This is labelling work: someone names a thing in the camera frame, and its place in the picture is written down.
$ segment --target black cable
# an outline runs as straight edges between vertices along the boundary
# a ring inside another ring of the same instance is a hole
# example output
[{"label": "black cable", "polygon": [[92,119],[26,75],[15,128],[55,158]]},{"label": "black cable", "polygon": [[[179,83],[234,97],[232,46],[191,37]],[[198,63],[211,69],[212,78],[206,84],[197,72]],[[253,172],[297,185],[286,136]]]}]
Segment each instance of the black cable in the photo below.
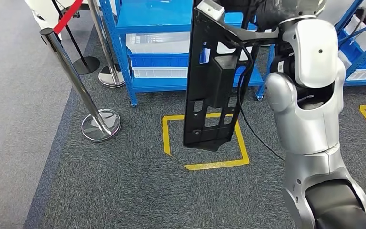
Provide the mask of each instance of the black cable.
[{"label": "black cable", "polygon": [[253,130],[253,128],[251,127],[249,121],[247,120],[246,118],[246,115],[244,113],[244,110],[242,108],[242,102],[241,102],[241,98],[240,98],[240,90],[241,90],[241,86],[242,86],[242,80],[243,80],[243,77],[249,73],[251,67],[252,67],[252,64],[253,64],[253,59],[252,57],[250,56],[249,54],[249,51],[246,49],[246,47],[244,46],[244,44],[240,44],[240,47],[241,49],[245,52],[247,58],[248,58],[248,64],[246,66],[246,68],[244,69],[244,71],[241,73],[241,75],[239,76],[239,81],[238,81],[238,86],[237,86],[237,89],[236,89],[236,97],[237,97],[237,103],[239,104],[239,108],[240,108],[240,111],[242,113],[242,116],[244,117],[244,120],[247,124],[247,126],[249,127],[250,131],[252,131],[252,133],[254,134],[254,136],[259,139],[259,141],[261,143],[263,143],[263,145],[268,148],[274,155],[276,155],[279,159],[283,160],[284,159],[278,154],[276,153],[266,142],[264,142],[260,137],[259,135]]}]

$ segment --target gray carpet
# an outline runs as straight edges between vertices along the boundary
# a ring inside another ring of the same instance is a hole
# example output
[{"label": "gray carpet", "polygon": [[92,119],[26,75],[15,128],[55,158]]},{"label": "gray carpet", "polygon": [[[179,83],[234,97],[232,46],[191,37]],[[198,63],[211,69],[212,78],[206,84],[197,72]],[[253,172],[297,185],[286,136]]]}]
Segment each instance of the gray carpet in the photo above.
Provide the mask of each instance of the gray carpet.
[{"label": "gray carpet", "polygon": [[[105,62],[95,32],[86,52]],[[87,111],[71,94],[25,228],[295,228],[280,190],[283,163],[241,119],[250,164],[189,171],[182,164],[239,159],[236,136],[216,153],[186,149],[183,122],[171,121],[170,157],[163,151],[162,118],[184,114],[184,92],[138,94],[139,105],[131,108],[125,88],[104,88],[96,76],[83,81],[99,108],[117,110],[122,129],[104,143],[86,140],[80,128]],[[366,87],[346,88],[340,126],[344,161],[366,192],[361,104]],[[244,110],[255,131],[282,155],[266,100],[254,101],[250,90]]]}]

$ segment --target blue shelving unit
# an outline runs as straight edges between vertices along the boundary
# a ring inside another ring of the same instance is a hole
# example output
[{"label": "blue shelving unit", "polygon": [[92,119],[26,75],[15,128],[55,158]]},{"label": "blue shelving unit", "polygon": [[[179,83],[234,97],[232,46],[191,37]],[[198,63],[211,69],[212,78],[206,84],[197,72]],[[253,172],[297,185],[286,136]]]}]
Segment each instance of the blue shelving unit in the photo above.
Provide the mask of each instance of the blue shelving unit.
[{"label": "blue shelving unit", "polygon": [[[342,43],[346,40],[346,43],[351,43],[353,39],[348,38],[348,35],[344,31],[344,27],[346,26],[347,22],[350,21],[353,14],[359,7],[359,5],[363,2],[363,0],[355,0],[350,8],[347,10],[346,14],[342,17],[340,22],[336,25],[336,31],[339,37],[339,43]],[[363,32],[366,30],[360,29],[359,31],[355,32],[355,35]],[[351,62],[351,66],[346,70],[346,81],[345,85],[347,86],[359,86],[359,85],[366,85],[366,79],[362,80],[347,80],[349,76],[351,76],[357,69],[366,69],[366,50],[363,51],[357,42],[354,42],[351,45],[344,44],[340,47],[340,50],[347,56],[349,61]]]},{"label": "blue shelving unit", "polygon": [[[128,33],[161,33],[184,32],[191,29],[192,1],[162,1],[162,0],[120,0],[116,1],[117,22],[112,13],[111,0],[99,0],[106,22],[110,39],[117,55],[121,72],[124,76],[127,91],[132,106],[138,104],[136,93],[185,90],[186,78],[135,78],[130,72],[127,58],[125,35]],[[242,15],[228,13],[225,21],[234,26],[240,26]],[[260,86],[257,97],[263,96],[264,82],[259,70],[255,66],[249,83]]]}]

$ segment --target white plastic bin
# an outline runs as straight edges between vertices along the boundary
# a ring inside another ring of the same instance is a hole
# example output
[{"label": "white plastic bin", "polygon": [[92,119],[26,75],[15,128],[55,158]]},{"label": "white plastic bin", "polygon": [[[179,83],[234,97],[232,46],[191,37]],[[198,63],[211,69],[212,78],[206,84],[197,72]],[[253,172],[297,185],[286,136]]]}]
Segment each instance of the white plastic bin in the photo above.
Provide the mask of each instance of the white plastic bin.
[{"label": "white plastic bin", "polygon": [[[348,58],[343,54],[342,51],[339,51],[339,58],[342,60],[343,64],[345,65],[346,69],[351,66],[351,62]],[[356,69],[351,76],[347,78],[347,81],[351,80],[366,80],[366,69]]]},{"label": "white plastic bin", "polygon": [[133,67],[135,78],[187,78],[187,67]]},{"label": "white plastic bin", "polygon": [[[359,22],[360,22],[360,19],[356,15],[353,15],[353,17],[350,20],[350,23],[345,27],[345,32],[348,35],[350,35]],[[364,27],[366,27],[366,25],[364,23],[361,23],[356,31],[358,31]],[[366,31],[355,36],[353,39],[355,39],[355,42],[357,42],[357,44],[360,46],[360,48],[363,51],[366,50]]]},{"label": "white plastic bin", "polygon": [[133,54],[189,53],[190,32],[127,34],[126,45]]}]

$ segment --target black bracket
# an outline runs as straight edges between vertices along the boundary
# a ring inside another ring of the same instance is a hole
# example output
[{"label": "black bracket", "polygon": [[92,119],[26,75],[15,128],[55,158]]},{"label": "black bracket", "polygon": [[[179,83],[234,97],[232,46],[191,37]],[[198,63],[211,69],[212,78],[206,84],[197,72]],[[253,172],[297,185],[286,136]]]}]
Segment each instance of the black bracket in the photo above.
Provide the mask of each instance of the black bracket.
[{"label": "black bracket", "polygon": [[[228,103],[231,97],[236,98],[237,95],[236,89],[233,89],[236,70],[247,64],[247,61],[239,60],[242,51],[239,44],[253,46],[251,56],[254,61],[258,50],[255,47],[278,41],[278,30],[271,33],[246,30],[251,18],[250,10],[240,9],[244,14],[242,28],[225,24],[224,17],[216,21],[196,7],[193,9],[184,118],[185,147],[217,151],[220,145],[231,140],[240,108],[239,101],[236,101],[236,106]],[[218,42],[236,50],[229,54],[218,54]],[[210,50],[209,61],[202,63],[201,55],[205,49]],[[241,88],[241,100],[249,79],[250,76],[243,81],[245,85]],[[198,110],[195,110],[196,104],[201,104]],[[219,122],[215,126],[205,126],[208,107],[221,110]],[[229,117],[229,123],[224,123],[227,115],[232,118]]]}]

